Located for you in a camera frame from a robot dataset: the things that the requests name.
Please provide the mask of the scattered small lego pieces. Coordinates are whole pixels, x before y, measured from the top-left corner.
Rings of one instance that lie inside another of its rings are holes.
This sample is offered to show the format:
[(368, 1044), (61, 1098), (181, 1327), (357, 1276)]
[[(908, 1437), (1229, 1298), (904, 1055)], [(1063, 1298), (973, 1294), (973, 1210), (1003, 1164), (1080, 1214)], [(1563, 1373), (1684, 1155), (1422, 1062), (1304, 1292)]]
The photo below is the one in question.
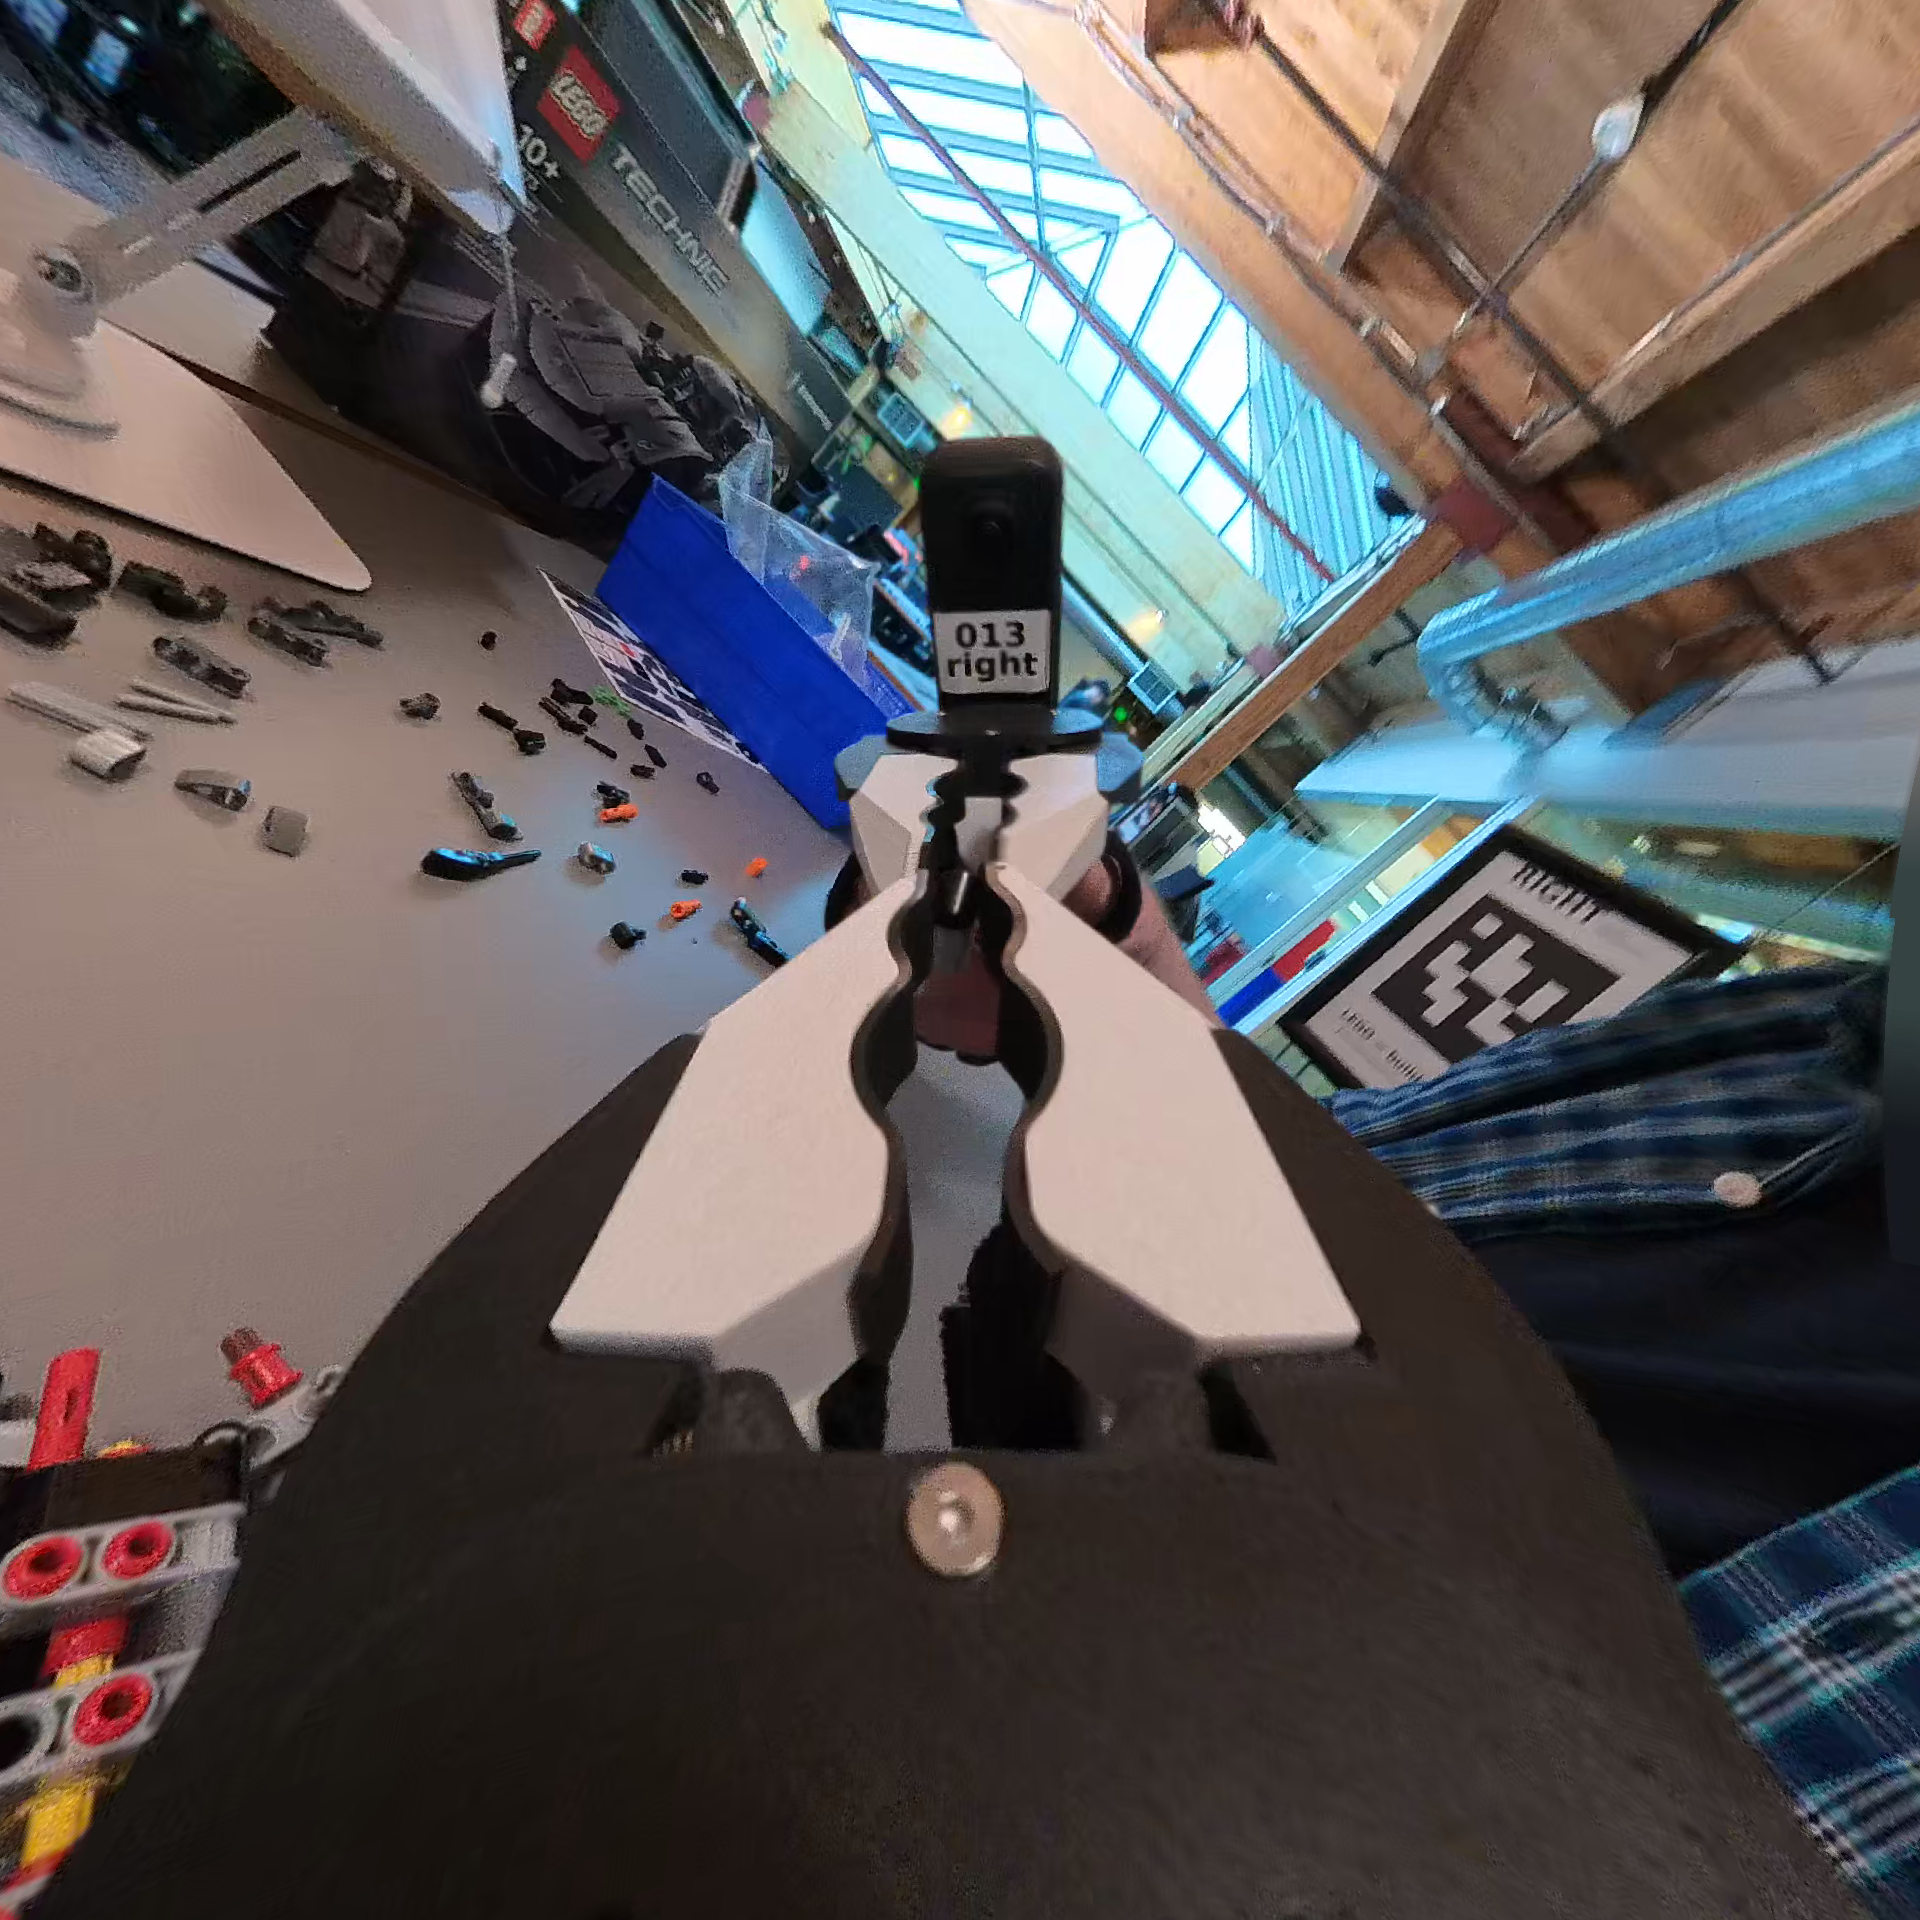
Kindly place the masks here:
[[(79, 604), (98, 599), (101, 591), (131, 591), (141, 606), (162, 615), (166, 622), (184, 623), (187, 629), (205, 629), (227, 617), (228, 595), (215, 585), (187, 590), (187, 585), (166, 566), (155, 566), (141, 559), (117, 564), (104, 534), (91, 527), (77, 527), (61, 534), (50, 523), (37, 523), (29, 534), (4, 527), (4, 631), (16, 638), (60, 644), (74, 638)], [(319, 597), (307, 604), (284, 604), (266, 595), (258, 599), (246, 619), (246, 633), (269, 644), (277, 657), (294, 661), (296, 666), (324, 668), (328, 666), (328, 646), (335, 639), (350, 639), (366, 646), (379, 646), (382, 631), (375, 631), (362, 615), (347, 609), (335, 609)], [(128, 691), (117, 695), (111, 709), (88, 705), (70, 687), (54, 684), (21, 681), (7, 691), (7, 702), (26, 713), (60, 722), (76, 729), (77, 739), (70, 748), (69, 761), (88, 777), (104, 781), (125, 781), (146, 763), (150, 739), (131, 725), (131, 713), (143, 713), (162, 722), (227, 726), (235, 721), (238, 706), (248, 695), (248, 671), (238, 663), (208, 646), (204, 636), (162, 631), (150, 643), (154, 658), (179, 671), (184, 681), (195, 681), (219, 695), (219, 705), (208, 705), (197, 695), (172, 684), (150, 684), (133, 678)], [(436, 722), (442, 716), (442, 699), (429, 691), (399, 699), (396, 713), (408, 726)], [(602, 681), (594, 691), (575, 687), (564, 678), (554, 678), (550, 691), (540, 699), (540, 709), (550, 722), (550, 729), (564, 737), (575, 737), (586, 748), (618, 761), (623, 748), (618, 748), (613, 734), (599, 734), (603, 721), (613, 726), (613, 716), (619, 713), (619, 725), (631, 734), (636, 748), (645, 749), (645, 761), (631, 769), (634, 780), (654, 777), (666, 769), (656, 743), (645, 739), (643, 721), (629, 716), (619, 702), (608, 699), (608, 685)], [(538, 756), (543, 753), (547, 739), (538, 726), (528, 729), (503, 709), (494, 705), (476, 706), (477, 717), (504, 729), (522, 756)], [(522, 829), (495, 805), (495, 793), (485, 787), (477, 775), (455, 770), (448, 775), (451, 787), (469, 806), (474, 825), (486, 839), (482, 849), (431, 849), (422, 854), (421, 873), (431, 881), (486, 881), (498, 873), (526, 869), (540, 862), (540, 851), (522, 839)], [(251, 805), (251, 781), (221, 770), (182, 769), (173, 789), (182, 793), (190, 805), (211, 812), (243, 814)], [(594, 790), (594, 821), (599, 825), (622, 825), (637, 818), (634, 793), (622, 783), (602, 781)], [(311, 837), (311, 823), (300, 806), (274, 805), (261, 814), (261, 844), (278, 854), (296, 858)], [(574, 865), (594, 878), (605, 878), (615, 870), (613, 854), (594, 844), (575, 849)], [(789, 953), (780, 947), (773, 932), (752, 911), (750, 901), (736, 898), (728, 908), (740, 941), (767, 967), (784, 967)], [(631, 951), (643, 945), (643, 929), (619, 921), (608, 932), (619, 951)]]

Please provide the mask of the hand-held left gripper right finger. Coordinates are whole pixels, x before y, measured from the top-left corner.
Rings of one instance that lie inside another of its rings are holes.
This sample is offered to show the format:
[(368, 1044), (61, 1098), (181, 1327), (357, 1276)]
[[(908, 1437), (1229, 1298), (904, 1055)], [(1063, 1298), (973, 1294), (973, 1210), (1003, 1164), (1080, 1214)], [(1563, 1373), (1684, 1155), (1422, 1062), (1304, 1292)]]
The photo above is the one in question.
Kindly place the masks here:
[(978, 901), (1021, 1092), (971, 1255), (975, 1450), (1268, 1450), (1245, 1373), (1360, 1345), (1205, 994), (1018, 869)]

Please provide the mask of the silver ventilation duct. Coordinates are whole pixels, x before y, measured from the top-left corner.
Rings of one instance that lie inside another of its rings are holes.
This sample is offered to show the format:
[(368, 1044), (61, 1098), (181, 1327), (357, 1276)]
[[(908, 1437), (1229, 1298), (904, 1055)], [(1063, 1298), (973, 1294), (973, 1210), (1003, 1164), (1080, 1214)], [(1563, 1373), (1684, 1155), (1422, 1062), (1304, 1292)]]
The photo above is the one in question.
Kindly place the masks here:
[(1907, 398), (1445, 610), (1414, 657), (1429, 695), (1460, 729), (1551, 743), (1562, 725), (1538, 705), (1510, 705), (1482, 671), (1483, 658), (1916, 505), (1917, 401)]

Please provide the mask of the lego chassis assembly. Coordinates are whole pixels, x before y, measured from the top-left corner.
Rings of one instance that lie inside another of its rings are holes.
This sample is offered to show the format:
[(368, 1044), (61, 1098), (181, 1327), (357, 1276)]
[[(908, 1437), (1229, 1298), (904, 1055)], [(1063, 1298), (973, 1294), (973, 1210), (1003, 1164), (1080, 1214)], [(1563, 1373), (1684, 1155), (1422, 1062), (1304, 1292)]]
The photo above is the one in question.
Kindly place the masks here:
[(102, 1354), (4, 1401), (3, 1915), (32, 1915), (197, 1668), (253, 1513), (333, 1403), (251, 1327), (221, 1339), (238, 1418), (182, 1446), (91, 1439)]

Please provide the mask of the silver monitor stand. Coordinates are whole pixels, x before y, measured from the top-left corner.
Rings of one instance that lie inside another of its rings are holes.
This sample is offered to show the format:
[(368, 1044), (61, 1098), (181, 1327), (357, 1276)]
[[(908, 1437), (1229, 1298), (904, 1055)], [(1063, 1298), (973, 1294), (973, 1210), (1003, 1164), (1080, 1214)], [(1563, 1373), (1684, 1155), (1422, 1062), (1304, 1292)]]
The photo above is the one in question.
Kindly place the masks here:
[(4, 260), (4, 474), (312, 585), (368, 590), (368, 564), (227, 395), (108, 322), (135, 290), (350, 169), (351, 143), (293, 109), (143, 203)]

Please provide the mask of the clear plastic bag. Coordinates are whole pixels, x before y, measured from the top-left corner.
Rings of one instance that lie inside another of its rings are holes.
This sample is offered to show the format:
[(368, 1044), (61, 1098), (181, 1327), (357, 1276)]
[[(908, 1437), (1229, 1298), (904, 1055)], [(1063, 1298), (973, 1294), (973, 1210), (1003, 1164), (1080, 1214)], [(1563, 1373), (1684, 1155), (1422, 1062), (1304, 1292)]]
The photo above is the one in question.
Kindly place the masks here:
[(830, 661), (863, 684), (880, 566), (774, 507), (778, 443), (763, 423), (716, 478), (726, 546)]

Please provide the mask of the blue storage bin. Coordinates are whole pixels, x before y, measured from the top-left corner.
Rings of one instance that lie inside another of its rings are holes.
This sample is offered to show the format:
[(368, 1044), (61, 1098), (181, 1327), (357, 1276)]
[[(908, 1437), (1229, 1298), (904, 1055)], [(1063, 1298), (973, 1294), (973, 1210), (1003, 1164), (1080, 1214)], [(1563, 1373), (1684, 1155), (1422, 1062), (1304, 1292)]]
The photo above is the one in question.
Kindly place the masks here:
[(599, 597), (816, 825), (847, 825), (835, 759), (882, 734), (888, 710), (796, 615), (797, 599), (750, 577), (719, 519), (654, 479)]

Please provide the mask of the black lego set box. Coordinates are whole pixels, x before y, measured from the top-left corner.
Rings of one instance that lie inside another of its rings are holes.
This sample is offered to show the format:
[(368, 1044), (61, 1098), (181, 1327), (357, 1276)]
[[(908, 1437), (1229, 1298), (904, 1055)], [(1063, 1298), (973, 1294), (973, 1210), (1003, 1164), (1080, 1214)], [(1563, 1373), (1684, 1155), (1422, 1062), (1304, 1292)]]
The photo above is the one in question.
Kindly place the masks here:
[(528, 209), (456, 225), (392, 167), (308, 217), (268, 346), (328, 410), (608, 555), (654, 483), (717, 502), (763, 434), (774, 479), (847, 411), (736, 228), (755, 147), (667, 4), (495, 4)]

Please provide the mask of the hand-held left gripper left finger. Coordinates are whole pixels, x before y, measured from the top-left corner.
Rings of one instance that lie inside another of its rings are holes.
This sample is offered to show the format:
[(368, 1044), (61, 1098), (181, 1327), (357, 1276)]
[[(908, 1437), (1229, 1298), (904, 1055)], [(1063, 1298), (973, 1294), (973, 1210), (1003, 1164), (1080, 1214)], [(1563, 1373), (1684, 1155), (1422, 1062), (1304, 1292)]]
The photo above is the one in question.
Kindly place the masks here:
[(880, 1450), (911, 1303), (904, 1147), (930, 881), (878, 889), (716, 1014), (554, 1309), (564, 1354), (755, 1373), (824, 1450)]

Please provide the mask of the skylight window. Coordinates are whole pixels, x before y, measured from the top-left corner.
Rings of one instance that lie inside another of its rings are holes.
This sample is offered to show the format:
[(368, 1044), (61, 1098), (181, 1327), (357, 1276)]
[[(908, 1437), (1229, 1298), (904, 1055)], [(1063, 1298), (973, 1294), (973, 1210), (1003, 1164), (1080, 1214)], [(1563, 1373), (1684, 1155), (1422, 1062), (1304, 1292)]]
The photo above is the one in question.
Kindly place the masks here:
[(1382, 474), (960, 4), (830, 4), (882, 172), (1285, 610), (1387, 534)]

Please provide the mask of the white monitor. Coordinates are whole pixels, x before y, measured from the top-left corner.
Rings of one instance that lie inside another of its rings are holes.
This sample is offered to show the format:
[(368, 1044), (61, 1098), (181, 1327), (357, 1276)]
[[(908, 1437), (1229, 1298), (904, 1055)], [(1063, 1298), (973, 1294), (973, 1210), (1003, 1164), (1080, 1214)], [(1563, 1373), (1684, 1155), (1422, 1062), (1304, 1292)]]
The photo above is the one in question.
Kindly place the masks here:
[(211, 2), (221, 34), (294, 106), (486, 235), (526, 203), (494, 2)]

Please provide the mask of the lego sticker sheet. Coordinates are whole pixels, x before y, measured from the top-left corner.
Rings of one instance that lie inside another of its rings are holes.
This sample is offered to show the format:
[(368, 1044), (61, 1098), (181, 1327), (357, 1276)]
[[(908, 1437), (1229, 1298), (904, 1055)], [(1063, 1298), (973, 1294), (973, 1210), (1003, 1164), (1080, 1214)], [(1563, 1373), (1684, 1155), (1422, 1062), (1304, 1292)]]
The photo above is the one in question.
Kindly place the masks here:
[(714, 716), (619, 615), (596, 597), (566, 585), (547, 569), (542, 569), (542, 578), (596, 661), (611, 702), (619, 702), (634, 717), (648, 717), (679, 729), (733, 761), (760, 765), (758, 756)]

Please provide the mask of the dark navy shirt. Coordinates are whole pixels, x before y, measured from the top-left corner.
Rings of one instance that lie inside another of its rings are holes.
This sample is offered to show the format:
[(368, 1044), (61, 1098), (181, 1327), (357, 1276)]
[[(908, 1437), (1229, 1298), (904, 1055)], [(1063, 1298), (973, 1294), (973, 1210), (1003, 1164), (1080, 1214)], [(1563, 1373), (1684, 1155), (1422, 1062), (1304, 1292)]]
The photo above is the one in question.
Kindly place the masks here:
[(1917, 1274), (1879, 1169), (1676, 1229), (1476, 1239), (1684, 1577), (1917, 1455)]

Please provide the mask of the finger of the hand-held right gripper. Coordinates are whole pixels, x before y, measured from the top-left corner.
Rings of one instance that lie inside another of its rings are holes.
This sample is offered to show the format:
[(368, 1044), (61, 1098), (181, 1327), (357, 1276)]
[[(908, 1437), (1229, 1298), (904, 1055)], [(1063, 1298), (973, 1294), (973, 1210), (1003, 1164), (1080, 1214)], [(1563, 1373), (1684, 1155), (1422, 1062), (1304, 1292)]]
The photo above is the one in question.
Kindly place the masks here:
[(966, 801), (966, 873), (998, 862), (1064, 902), (1102, 860), (1109, 818), (1094, 749), (1012, 756), (987, 797)]
[(903, 881), (927, 878), (956, 901), (964, 870), (964, 763), (943, 753), (880, 748), (847, 801), (854, 901), (878, 901)]

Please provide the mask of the black white marker sign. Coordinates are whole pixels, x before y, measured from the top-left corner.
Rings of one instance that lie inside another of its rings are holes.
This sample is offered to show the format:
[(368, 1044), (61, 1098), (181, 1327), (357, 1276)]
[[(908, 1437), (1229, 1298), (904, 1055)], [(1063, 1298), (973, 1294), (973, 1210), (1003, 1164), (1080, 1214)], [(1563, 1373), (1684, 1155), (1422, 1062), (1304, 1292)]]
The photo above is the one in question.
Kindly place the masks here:
[(1742, 945), (1520, 829), (1422, 881), (1263, 1028), (1335, 1089), (1429, 1081), (1487, 1050), (1716, 979)]

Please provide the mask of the person's right hand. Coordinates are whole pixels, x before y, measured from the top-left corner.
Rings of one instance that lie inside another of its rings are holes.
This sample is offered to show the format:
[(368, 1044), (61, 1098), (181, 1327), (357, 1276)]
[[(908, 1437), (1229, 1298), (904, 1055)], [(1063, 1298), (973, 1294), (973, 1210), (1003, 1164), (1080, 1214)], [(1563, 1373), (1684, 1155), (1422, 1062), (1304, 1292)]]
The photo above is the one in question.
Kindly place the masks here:
[[(1141, 897), (1128, 925), (1111, 935), (1117, 921), (1117, 882), (1107, 870), (1090, 870), (1067, 897), (1067, 908), (1090, 923), (1117, 953), (1158, 980), (1210, 1025), (1221, 1025), (1214, 1001), (1194, 974), (1187, 951), (1165, 918), (1162, 901)], [(978, 935), (970, 937), (966, 961), (948, 972), (932, 972), (916, 994), (918, 1042), (947, 1052), (966, 1065), (998, 1062), (1000, 983)]]

